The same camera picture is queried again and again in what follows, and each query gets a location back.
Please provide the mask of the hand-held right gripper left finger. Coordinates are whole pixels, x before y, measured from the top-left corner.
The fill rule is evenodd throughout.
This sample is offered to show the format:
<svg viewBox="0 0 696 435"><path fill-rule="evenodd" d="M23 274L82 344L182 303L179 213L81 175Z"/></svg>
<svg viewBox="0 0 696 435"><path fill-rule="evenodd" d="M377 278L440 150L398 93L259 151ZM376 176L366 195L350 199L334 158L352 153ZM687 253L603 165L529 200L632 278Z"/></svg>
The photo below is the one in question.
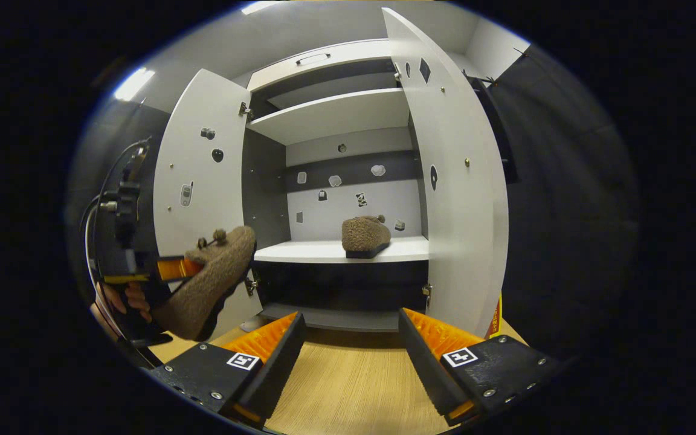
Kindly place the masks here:
<svg viewBox="0 0 696 435"><path fill-rule="evenodd" d="M306 320L295 311L230 343L199 343L150 373L199 407L262 429L305 339Z"/></svg>

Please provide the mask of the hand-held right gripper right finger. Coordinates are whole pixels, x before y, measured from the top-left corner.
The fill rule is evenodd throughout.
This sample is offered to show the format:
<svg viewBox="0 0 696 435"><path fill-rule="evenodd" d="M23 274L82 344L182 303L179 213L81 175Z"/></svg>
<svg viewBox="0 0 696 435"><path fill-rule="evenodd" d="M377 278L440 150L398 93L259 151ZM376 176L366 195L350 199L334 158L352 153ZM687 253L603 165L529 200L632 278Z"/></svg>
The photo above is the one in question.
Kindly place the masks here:
<svg viewBox="0 0 696 435"><path fill-rule="evenodd" d="M558 359L511 336L480 338L413 309L399 309L398 331L448 426L504 413L561 371Z"/></svg>

